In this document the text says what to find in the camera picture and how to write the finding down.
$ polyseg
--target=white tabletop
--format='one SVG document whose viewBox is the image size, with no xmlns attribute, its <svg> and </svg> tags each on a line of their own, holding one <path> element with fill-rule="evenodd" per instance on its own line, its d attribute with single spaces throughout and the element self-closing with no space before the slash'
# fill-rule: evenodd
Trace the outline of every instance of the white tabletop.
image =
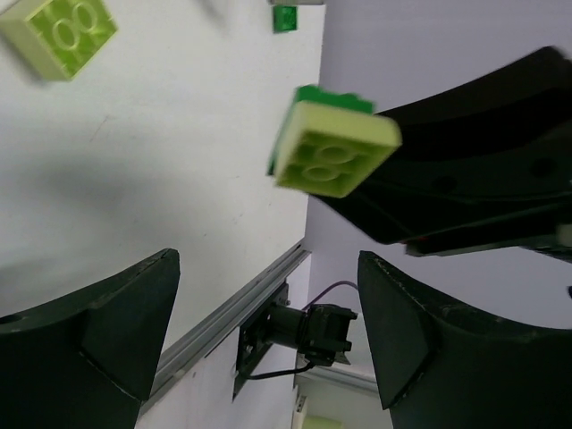
<svg viewBox="0 0 572 429">
<path fill-rule="evenodd" d="M 177 248 L 167 347 L 303 236 L 306 197 L 265 167 L 324 8 L 274 35 L 265 0 L 107 4 L 120 30 L 73 82 L 0 42 L 0 316 Z"/>
</svg>

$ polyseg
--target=gray wall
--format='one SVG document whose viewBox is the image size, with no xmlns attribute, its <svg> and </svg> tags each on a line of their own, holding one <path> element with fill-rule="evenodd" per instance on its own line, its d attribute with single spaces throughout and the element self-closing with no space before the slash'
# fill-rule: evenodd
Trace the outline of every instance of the gray wall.
<svg viewBox="0 0 572 429">
<path fill-rule="evenodd" d="M 569 0 L 330 0 L 322 84 L 372 98 L 379 110 L 428 97 L 479 77 L 538 47 L 572 53 Z M 519 248 L 458 257 L 413 258 L 380 246 L 326 206 L 308 208 L 313 250 L 310 296 L 339 279 L 356 280 L 358 251 L 386 257 L 418 280 L 497 315 L 572 327 L 572 265 Z M 338 288 L 329 302 L 359 309 Z"/>
</svg>

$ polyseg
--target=lego brick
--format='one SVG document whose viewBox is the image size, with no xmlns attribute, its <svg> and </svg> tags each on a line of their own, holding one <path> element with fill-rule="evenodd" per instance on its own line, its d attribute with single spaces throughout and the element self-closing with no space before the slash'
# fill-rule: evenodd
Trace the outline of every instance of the lego brick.
<svg viewBox="0 0 572 429">
<path fill-rule="evenodd" d="M 279 150 L 278 142 L 282 139 L 282 133 L 285 125 L 290 122 L 290 117 L 296 103 L 299 103 L 300 101 L 311 101 L 321 105 L 330 105 L 341 109 L 362 112 L 364 114 L 373 114 L 375 110 L 375 104 L 373 101 L 365 100 L 356 94 L 336 94 L 324 91 L 317 85 L 306 85 L 296 88 L 294 91 L 294 98 L 290 103 L 290 108 L 286 113 L 281 130 L 278 133 L 278 138 L 274 144 L 273 152 L 268 161 L 268 168 L 266 171 L 266 174 L 268 175 L 273 175 L 274 173 L 275 159 Z"/>
<path fill-rule="evenodd" d="M 20 0 L 0 30 L 46 80 L 71 80 L 117 31 L 100 0 Z"/>
<path fill-rule="evenodd" d="M 297 6 L 273 6 L 274 33 L 285 33 L 298 29 Z"/>
<path fill-rule="evenodd" d="M 277 142 L 274 177 L 282 187 L 343 198 L 400 144 L 392 119 L 299 101 Z"/>
</svg>

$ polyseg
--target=screw hole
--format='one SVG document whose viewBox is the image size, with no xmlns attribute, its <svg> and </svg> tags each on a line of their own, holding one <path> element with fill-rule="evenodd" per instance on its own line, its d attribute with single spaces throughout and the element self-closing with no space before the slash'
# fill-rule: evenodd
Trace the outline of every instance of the screw hole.
<svg viewBox="0 0 572 429">
<path fill-rule="evenodd" d="M 435 179 L 432 186 L 440 192 L 449 193 L 457 187 L 457 180 L 450 176 L 442 176 Z"/>
<path fill-rule="evenodd" d="M 532 163 L 528 171 L 534 177 L 542 179 L 556 171 L 556 162 L 550 158 L 537 159 Z"/>
<path fill-rule="evenodd" d="M 4 317 L 0 317 L 0 324 L 11 324 L 20 321 L 22 318 L 21 315 L 5 315 Z"/>
</svg>

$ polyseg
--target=yellow lego brick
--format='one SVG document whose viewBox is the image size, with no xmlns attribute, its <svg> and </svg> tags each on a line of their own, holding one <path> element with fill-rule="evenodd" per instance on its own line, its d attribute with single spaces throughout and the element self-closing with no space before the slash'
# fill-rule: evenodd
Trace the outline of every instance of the yellow lego brick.
<svg viewBox="0 0 572 429">
<path fill-rule="evenodd" d="M 277 142 L 279 186 L 346 197 L 401 145 L 389 118 L 308 101 L 292 109 Z"/>
<path fill-rule="evenodd" d="M 46 80 L 71 80 L 117 31 L 100 0 L 20 0 L 0 30 Z"/>
</svg>

